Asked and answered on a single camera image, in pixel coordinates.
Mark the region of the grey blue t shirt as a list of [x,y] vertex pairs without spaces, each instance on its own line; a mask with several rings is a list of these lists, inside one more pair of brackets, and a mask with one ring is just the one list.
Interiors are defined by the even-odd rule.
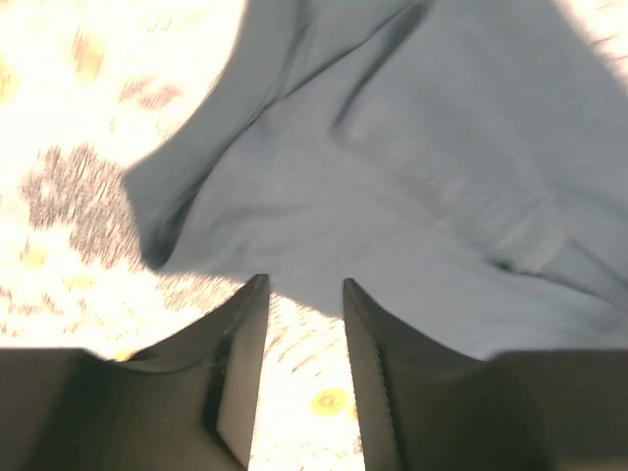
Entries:
[[550,1],[252,1],[125,176],[147,262],[475,357],[627,343],[627,97]]

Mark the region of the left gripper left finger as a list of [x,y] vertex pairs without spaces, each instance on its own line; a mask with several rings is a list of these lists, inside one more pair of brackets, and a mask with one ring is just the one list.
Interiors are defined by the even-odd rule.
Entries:
[[129,360],[80,348],[1,352],[5,470],[244,470],[269,317],[257,275]]

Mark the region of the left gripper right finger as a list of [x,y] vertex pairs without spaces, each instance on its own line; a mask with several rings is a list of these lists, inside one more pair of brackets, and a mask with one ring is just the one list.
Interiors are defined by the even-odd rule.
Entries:
[[511,351],[476,360],[343,283],[369,470],[623,470],[627,354]]

